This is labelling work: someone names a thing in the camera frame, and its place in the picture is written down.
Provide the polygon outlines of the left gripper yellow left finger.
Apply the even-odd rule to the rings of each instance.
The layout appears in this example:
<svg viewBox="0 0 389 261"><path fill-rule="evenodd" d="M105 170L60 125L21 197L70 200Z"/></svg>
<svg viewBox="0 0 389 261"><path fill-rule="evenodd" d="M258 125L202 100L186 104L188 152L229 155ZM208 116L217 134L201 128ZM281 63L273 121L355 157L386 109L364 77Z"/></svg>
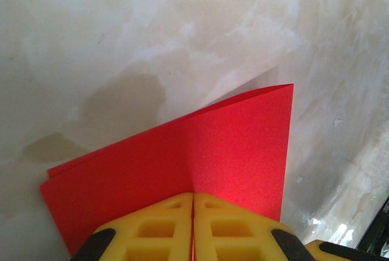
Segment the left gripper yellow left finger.
<svg viewBox="0 0 389 261"><path fill-rule="evenodd" d="M100 226L69 261L191 261L192 216L181 193Z"/></svg>

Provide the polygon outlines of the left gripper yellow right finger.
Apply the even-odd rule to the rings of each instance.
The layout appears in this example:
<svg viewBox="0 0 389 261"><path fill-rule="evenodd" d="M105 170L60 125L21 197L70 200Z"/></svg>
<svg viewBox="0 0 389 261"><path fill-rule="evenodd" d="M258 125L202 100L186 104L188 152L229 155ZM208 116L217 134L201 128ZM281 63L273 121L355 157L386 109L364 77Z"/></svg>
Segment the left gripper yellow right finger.
<svg viewBox="0 0 389 261"><path fill-rule="evenodd" d="M206 193L194 194L195 261L316 261L287 226Z"/></svg>

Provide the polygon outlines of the red paper sheet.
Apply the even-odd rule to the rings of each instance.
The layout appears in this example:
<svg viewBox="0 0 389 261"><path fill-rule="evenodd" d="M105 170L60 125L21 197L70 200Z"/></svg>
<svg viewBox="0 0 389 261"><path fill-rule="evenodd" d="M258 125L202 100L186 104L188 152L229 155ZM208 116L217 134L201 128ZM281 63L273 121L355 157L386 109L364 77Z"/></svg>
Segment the red paper sheet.
<svg viewBox="0 0 389 261"><path fill-rule="evenodd" d="M279 220L293 93L254 89L49 169L40 191L69 253L100 225L184 192Z"/></svg>

